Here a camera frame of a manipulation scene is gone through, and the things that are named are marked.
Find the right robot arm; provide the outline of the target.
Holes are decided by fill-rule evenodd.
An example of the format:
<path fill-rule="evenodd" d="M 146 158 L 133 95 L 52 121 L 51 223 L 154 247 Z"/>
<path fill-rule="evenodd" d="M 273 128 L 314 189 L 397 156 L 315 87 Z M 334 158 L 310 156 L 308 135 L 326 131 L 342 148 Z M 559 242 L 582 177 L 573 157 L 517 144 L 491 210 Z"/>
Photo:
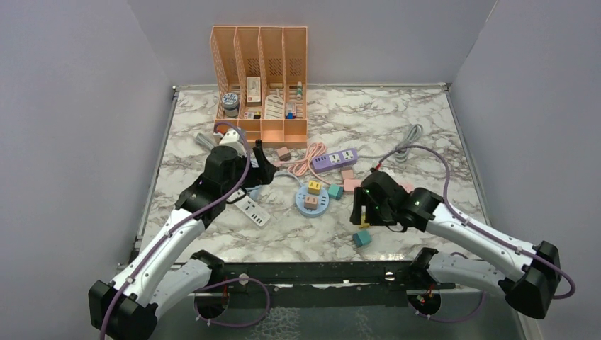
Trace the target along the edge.
<path fill-rule="evenodd" d="M 409 269 L 418 288 L 431 283 L 458 284 L 503 296 L 517 312 L 543 319 L 561 274 L 558 248 L 503 234 L 474 220 L 426 188 L 408 192 L 387 173 L 374 171 L 354 188 L 350 221 L 403 231 L 415 228 L 453 242 L 477 256 L 463 259 L 436 249 L 422 249 Z"/>

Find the teal plug adapter front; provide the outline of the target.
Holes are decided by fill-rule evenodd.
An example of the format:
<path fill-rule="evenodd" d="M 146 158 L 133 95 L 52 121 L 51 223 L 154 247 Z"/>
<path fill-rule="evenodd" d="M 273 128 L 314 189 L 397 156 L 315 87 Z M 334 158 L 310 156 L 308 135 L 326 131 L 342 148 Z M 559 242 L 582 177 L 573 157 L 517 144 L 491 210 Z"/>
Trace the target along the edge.
<path fill-rule="evenodd" d="M 360 230 L 352 235 L 353 242 L 356 247 L 361 248 L 372 242 L 372 236 L 366 229 Z"/>

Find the yellow plug adapter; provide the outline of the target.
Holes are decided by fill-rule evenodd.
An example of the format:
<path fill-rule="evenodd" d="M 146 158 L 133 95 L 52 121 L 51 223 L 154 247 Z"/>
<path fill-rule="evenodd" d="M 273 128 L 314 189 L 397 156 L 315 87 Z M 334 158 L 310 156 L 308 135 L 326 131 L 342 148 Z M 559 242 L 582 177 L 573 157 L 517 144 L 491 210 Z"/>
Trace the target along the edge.
<path fill-rule="evenodd" d="M 368 230 L 369 228 L 371 228 L 371 225 L 366 221 L 365 214 L 361 215 L 361 221 L 360 221 L 358 228 L 359 228 L 359 230 Z"/>
<path fill-rule="evenodd" d="M 322 184 L 319 181 L 310 181 L 307 185 L 307 192 L 314 196 L 320 195 L 321 189 Z"/>

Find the teal plug adapter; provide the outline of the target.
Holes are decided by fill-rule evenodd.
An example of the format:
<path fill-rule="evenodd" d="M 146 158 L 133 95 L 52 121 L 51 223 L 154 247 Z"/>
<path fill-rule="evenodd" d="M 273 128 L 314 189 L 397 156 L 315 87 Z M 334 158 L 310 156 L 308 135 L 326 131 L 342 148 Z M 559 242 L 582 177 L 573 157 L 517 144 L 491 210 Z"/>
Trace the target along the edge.
<path fill-rule="evenodd" d="M 327 194 L 330 198 L 340 200 L 344 192 L 343 187 L 337 184 L 331 184 L 327 189 Z"/>
<path fill-rule="evenodd" d="M 356 247 L 361 248 L 372 242 L 372 236 L 366 229 L 360 230 L 352 235 L 353 242 Z"/>

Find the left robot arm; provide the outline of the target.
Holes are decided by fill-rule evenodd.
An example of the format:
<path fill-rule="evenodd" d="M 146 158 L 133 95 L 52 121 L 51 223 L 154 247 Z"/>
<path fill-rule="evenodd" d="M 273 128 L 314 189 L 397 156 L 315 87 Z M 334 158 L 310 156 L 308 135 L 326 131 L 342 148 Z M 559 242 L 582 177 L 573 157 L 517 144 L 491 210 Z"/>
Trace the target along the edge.
<path fill-rule="evenodd" d="M 171 267 L 224 211 L 231 195 L 240 188 L 270 184 L 276 170 L 261 140 L 254 147 L 236 142 L 212 148 L 204 172 L 181 192 L 148 247 L 109 282 L 98 280 L 90 288 L 91 324 L 100 339 L 148 339 L 159 319 L 189 293 L 219 288 L 223 262 L 205 251 L 176 271 Z"/>

